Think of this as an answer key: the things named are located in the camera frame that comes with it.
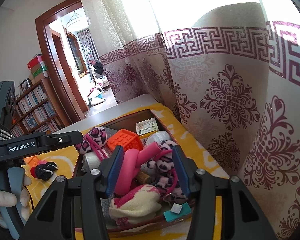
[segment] picture frame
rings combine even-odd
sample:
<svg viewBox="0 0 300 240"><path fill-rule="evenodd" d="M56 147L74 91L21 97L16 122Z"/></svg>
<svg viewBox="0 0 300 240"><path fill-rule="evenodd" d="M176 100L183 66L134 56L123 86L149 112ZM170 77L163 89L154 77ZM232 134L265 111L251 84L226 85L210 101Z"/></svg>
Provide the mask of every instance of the picture frame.
<svg viewBox="0 0 300 240"><path fill-rule="evenodd" d="M31 80L29 78L23 80L20 85L20 92L24 93L26 90L28 90L31 87L32 83Z"/></svg>

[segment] orange toy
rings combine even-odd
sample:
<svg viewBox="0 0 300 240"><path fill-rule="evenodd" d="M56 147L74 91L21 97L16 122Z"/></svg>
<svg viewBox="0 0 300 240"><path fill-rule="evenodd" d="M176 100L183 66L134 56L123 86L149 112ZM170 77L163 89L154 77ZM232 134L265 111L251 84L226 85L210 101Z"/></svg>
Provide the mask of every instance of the orange toy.
<svg viewBox="0 0 300 240"><path fill-rule="evenodd" d="M26 162L26 164L29 165L30 168L35 167L39 164L45 164L47 161L41 161L37 156L31 156L31 157L26 157L23 158Z"/></svg>
<svg viewBox="0 0 300 240"><path fill-rule="evenodd" d="M129 149L137 149L141 151L143 149L143 144L139 136L136 133L125 129L121 129L111 136L108 139L107 145L111 151L114 151L114 148L117 145L121 145L124 151Z"/></svg>

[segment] wooden bookshelf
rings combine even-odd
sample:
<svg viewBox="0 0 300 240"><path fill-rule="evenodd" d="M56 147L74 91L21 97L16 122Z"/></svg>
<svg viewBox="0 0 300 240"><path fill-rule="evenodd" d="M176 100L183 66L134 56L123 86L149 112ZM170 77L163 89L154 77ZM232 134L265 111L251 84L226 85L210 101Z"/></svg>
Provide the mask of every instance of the wooden bookshelf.
<svg viewBox="0 0 300 240"><path fill-rule="evenodd" d="M58 96L57 96L57 94L56 94L56 92L55 92L55 90L54 90L54 88L52 86L50 77L43 78L42 80L40 80L39 82L37 82L36 84L34 84L32 87L30 87L29 89L27 89L19 98L16 99L16 107L17 107L18 104L22 104L22 103L24 104L25 100L27 100L30 96L32 96L32 93L30 95L29 95L29 93L32 92L35 88L37 88L39 86L42 88L42 91L46 95L46 98L43 101L41 101L38 104L36 104L29 111L27 111L26 113L24 113L22 115L20 115L15 110L14 111L14 116L13 116L14 120L15 120L15 123L12 125L11 130L15 131L15 130L18 129L18 130L21 130L21 133L23 133L23 134L30 134L30 133L34 132L36 129L40 128L42 125L47 124L51 120L54 120L56 123L60 123L61 124L61 128L64 128L64 127L70 125L68 116L67 116L65 110L63 109L63 107L62 107L62 105L60 103L60 100L59 100L59 98L58 98ZM52 110L55 113L52 116L48 116L48 112L43 107L43 104L45 104L47 102L50 103L50 107L52 108ZM38 120L36 120L37 125L35 127L33 127L33 128L31 128L31 129L28 130L25 127L25 125L23 124L22 121L24 120L24 122L26 122L25 118L29 114L32 114L32 116L35 116L34 110L38 109L40 106L42 106L40 108L41 111L42 111L42 109L44 109L45 114L47 115L48 118L45 119L45 120L43 120L42 122L38 122Z"/></svg>
<svg viewBox="0 0 300 240"><path fill-rule="evenodd" d="M32 133L35 129L38 129L40 126L44 125L45 123L51 121L53 118L55 118L57 115L54 114L52 116L50 116L48 119L44 120L43 122L39 123L36 127L32 128L31 130L29 130L29 133Z"/></svg>

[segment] pink rubber toy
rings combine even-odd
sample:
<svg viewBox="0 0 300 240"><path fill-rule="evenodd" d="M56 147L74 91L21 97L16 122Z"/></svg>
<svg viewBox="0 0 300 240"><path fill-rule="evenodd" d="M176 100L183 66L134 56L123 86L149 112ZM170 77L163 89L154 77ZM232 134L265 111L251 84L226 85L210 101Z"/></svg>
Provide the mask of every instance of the pink rubber toy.
<svg viewBox="0 0 300 240"><path fill-rule="evenodd" d="M123 196L129 192L138 153L139 150L137 149L129 149L125 152L117 184L114 189L114 193L117 195Z"/></svg>
<svg viewBox="0 0 300 240"><path fill-rule="evenodd" d="M161 148L156 142L149 144L140 152L137 149L127 150L124 155L114 193L120 196L126 195L130 190L132 180L139 173L141 165L151 160L160 152Z"/></svg>

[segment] white glove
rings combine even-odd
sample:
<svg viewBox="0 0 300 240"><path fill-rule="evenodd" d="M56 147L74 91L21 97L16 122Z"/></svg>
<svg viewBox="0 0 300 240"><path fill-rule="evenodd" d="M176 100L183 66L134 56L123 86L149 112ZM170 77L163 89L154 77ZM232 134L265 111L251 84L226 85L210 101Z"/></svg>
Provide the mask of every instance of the white glove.
<svg viewBox="0 0 300 240"><path fill-rule="evenodd" d="M25 175L25 179L23 181L24 186L29 186L31 185L31 179ZM30 206L29 206L29 201L30 201L30 195L29 192L26 190L26 188L23 188L20 194L20 202L22 205L21 208L21 216L23 217L24 220L28 220L30 216ZM17 198L14 194L10 192L5 192L0 190L0 207L13 207L17 204ZM2 215L0 213L0 226L7 229L6 222L4 222Z"/></svg>

